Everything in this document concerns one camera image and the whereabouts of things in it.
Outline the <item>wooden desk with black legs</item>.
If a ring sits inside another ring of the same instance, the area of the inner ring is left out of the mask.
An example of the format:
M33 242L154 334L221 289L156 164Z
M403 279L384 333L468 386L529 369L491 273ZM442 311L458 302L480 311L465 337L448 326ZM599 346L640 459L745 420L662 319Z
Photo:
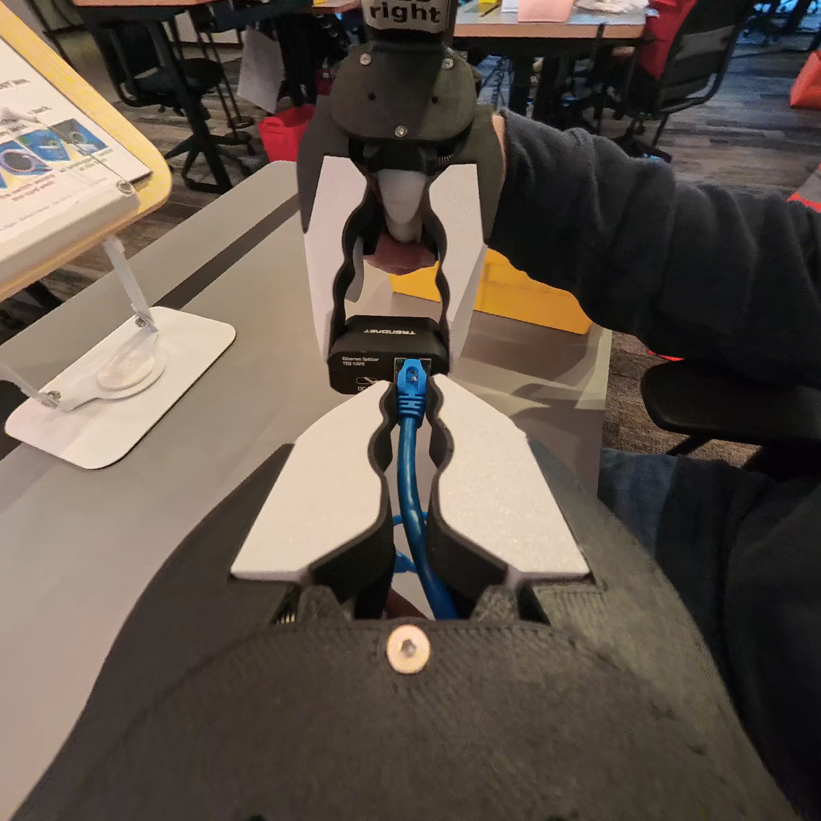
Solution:
M646 12L598 14L571 7L562 21L526 20L501 6L482 12L479 2L457 12L453 46L481 61L499 56L511 67L509 108L549 121L558 113L563 81L576 61L607 46L636 46L644 34Z

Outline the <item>red storage bin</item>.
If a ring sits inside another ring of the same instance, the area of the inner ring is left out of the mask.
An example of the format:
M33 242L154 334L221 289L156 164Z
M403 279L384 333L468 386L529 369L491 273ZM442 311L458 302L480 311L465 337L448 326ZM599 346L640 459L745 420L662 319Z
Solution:
M315 106L305 103L258 122L260 138L270 162L296 162L302 138L314 113Z

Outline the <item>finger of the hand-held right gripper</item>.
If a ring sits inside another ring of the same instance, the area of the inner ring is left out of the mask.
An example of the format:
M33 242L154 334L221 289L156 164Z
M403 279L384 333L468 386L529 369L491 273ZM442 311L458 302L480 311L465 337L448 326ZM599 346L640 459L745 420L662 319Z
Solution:
M346 302L359 301L364 251L380 232L380 203L351 159L325 157L305 230L313 322L326 360L346 322Z
M425 227L434 239L435 279L442 303L439 328L451 373L461 357L487 253L474 163L446 168L425 193Z

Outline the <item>person's dark jacket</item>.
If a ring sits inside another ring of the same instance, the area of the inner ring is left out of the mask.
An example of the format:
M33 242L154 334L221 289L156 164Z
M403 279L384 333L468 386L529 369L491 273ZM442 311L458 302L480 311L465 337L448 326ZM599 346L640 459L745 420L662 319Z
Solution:
M655 557L760 756L805 818L819 819L819 480L675 463Z

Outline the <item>large yellow plastic bin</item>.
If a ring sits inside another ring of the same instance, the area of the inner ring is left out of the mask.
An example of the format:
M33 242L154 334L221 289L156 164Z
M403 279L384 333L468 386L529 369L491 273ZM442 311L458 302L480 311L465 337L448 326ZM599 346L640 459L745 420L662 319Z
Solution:
M440 284L446 285L447 305L438 320L453 341L467 333L470 299L480 312L572 334L585 335L592 326L572 294L534 281L479 242L470 243L467 250L447 252L443 269L438 264L391 275L395 293L428 301L442 300Z

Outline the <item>black ethernet splitter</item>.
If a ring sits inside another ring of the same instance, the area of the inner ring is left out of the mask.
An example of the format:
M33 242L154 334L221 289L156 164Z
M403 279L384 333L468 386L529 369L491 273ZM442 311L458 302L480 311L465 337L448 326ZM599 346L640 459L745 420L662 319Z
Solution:
M426 375L449 372L448 350L432 319L355 315L330 347L330 387L353 395L380 381L391 383L408 359L420 360Z

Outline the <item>person's right hand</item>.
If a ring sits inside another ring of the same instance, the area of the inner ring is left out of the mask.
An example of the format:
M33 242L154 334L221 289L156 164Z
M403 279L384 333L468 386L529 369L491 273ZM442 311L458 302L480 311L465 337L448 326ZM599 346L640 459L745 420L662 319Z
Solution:
M374 253L367 256L366 260L375 269L405 276L433 267L437 256L421 241L400 242L385 231L380 235Z

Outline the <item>person's blue jeans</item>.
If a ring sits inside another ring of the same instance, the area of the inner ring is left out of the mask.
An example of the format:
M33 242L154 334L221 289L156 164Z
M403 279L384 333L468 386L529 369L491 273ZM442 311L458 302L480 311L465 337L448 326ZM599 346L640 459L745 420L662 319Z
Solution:
M749 479L722 461L607 449L599 498L670 580L689 590L719 578L732 510Z

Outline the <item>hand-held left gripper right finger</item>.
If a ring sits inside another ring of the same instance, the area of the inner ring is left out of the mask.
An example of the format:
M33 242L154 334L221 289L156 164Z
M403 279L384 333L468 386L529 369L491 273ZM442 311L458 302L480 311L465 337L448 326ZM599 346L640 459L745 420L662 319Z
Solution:
M428 382L428 560L457 595L590 574L529 444L508 416L448 377Z

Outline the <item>orange bag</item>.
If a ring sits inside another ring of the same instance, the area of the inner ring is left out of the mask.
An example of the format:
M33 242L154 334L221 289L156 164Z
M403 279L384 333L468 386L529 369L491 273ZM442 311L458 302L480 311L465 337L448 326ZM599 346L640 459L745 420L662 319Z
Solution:
M820 111L820 50L815 50L795 78L789 94L791 108Z

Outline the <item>black office chair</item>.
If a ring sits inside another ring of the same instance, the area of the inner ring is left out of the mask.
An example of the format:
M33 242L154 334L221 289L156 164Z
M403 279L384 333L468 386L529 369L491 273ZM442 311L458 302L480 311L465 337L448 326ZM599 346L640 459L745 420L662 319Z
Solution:
M658 148L668 119L717 93L753 9L753 1L649 2L642 42L627 63L614 110L631 120L616 140L626 154L671 161Z
M231 151L244 148L252 157L251 137L235 127L229 135L218 136L208 125L204 97L216 94L225 100L221 86L226 78L218 62L181 56L159 21L120 21L106 15L101 21L86 17L86 24L121 103L159 112L169 109L186 119L190 135L163 158L183 158L178 173L187 188L211 194L231 190L225 162L236 166L242 177L252 174L251 166Z

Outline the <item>white hanging paper sheet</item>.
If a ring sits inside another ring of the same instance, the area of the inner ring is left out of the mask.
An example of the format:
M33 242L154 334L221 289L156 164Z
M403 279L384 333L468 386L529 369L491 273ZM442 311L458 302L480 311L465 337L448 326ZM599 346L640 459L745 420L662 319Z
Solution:
M277 110L285 77L280 44L250 26L245 28L243 37L238 95L272 114Z

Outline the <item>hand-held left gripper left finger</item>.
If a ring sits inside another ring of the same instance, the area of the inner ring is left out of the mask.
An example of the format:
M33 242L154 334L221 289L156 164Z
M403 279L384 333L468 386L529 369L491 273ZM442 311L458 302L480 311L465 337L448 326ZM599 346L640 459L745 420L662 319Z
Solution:
M324 585L347 601L394 569L394 384L377 382L299 436L231 565L239 580Z

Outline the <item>person's right forearm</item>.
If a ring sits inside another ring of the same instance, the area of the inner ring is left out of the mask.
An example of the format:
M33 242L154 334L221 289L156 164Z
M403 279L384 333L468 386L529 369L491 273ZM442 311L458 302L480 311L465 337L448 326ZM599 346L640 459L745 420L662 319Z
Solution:
M820 385L819 213L512 112L490 247L657 354Z

